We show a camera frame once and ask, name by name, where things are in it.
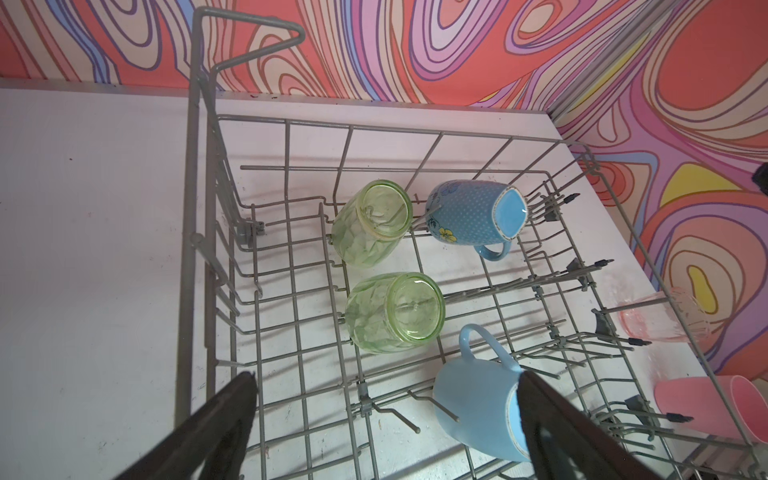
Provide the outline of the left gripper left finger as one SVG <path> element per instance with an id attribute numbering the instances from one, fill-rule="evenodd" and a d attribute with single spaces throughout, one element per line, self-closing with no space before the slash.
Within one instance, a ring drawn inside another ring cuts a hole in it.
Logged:
<path id="1" fill-rule="evenodd" d="M 242 372 L 120 479 L 238 479 L 258 400 L 253 374 Z"/>

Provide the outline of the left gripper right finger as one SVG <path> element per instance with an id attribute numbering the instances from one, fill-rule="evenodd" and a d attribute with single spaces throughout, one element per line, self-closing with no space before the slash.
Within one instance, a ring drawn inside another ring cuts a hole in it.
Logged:
<path id="1" fill-rule="evenodd" d="M 538 479 L 657 479 L 537 374 L 520 377 L 518 405 Z"/>

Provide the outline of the light blue mug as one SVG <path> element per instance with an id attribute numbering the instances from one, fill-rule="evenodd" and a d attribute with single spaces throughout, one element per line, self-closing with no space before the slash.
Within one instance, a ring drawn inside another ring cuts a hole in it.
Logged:
<path id="1" fill-rule="evenodd" d="M 470 336 L 478 334 L 494 360 L 477 358 Z M 441 428 L 456 441 L 485 455 L 521 463 L 530 460 L 518 404 L 523 369 L 484 327 L 467 324 L 459 334 L 460 356 L 435 379 L 433 399 Z"/>

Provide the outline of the clear pink glass cup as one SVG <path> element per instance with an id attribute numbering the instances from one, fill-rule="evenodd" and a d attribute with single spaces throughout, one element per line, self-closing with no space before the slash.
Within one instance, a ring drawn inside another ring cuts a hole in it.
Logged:
<path id="1" fill-rule="evenodd" d="M 639 302 L 660 300 L 660 303 L 634 307 L 619 312 L 619 320 L 629 337 L 652 342 L 689 342 L 684 327 L 696 341 L 703 341 L 712 333 L 707 315 L 696 298 L 688 291 L 670 289 L 672 302 L 661 290 L 639 299 Z"/>

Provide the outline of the green glass cup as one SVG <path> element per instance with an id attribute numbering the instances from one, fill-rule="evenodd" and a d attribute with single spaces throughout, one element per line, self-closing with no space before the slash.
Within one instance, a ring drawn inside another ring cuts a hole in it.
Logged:
<path id="1" fill-rule="evenodd" d="M 381 263 L 410 230 L 413 206 L 395 182 L 370 182 L 335 217 L 331 241 L 350 266 L 370 268 Z"/>
<path id="2" fill-rule="evenodd" d="M 352 342 L 375 354 L 429 344 L 441 333 L 445 316 L 439 286 L 419 272 L 381 274 L 359 282 L 344 312 Z"/>

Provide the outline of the blue floral ceramic mug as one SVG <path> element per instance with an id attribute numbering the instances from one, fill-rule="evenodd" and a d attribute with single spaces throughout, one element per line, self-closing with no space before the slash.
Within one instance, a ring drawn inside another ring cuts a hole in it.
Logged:
<path id="1" fill-rule="evenodd" d="M 528 220 L 528 205 L 512 185 L 450 180 L 436 186 L 424 215 L 429 233 L 451 245 L 471 246 L 487 261 L 499 261 Z"/>

